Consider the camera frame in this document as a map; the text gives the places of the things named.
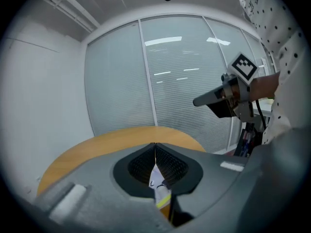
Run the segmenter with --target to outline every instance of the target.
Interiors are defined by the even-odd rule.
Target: person's arm
[[[250,94],[249,94],[250,101],[253,102],[258,99],[274,97],[274,93],[278,86],[279,75],[280,72],[273,75],[254,79],[250,85]],[[231,87],[231,89],[235,99],[239,100],[240,99],[239,86],[234,85]]]

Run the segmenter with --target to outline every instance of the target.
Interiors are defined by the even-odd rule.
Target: round wooden table
[[[43,174],[37,194],[89,159],[151,142],[170,143],[205,152],[191,136],[171,128],[148,126],[112,131],[79,143],[61,154]]]

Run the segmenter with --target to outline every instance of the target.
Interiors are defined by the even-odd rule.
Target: glass partition wall
[[[192,100],[221,85],[221,75],[239,52],[257,65],[267,59],[258,39],[204,17],[153,17],[106,33],[86,51],[86,101],[94,134],[156,125],[187,133],[207,152],[234,149],[241,122],[217,118]]]

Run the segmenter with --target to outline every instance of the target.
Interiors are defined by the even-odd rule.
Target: person
[[[272,116],[262,144],[291,128],[310,124],[310,48],[289,8],[282,0],[240,0],[262,43],[274,55],[280,72],[256,78],[250,85],[250,100],[274,97]],[[238,89],[232,87],[239,99]]]

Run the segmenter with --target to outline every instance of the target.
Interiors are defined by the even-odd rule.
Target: polka dot shirt
[[[310,48],[282,0],[240,0],[240,4],[280,69],[272,117],[262,138],[267,144],[290,128],[310,125]]]

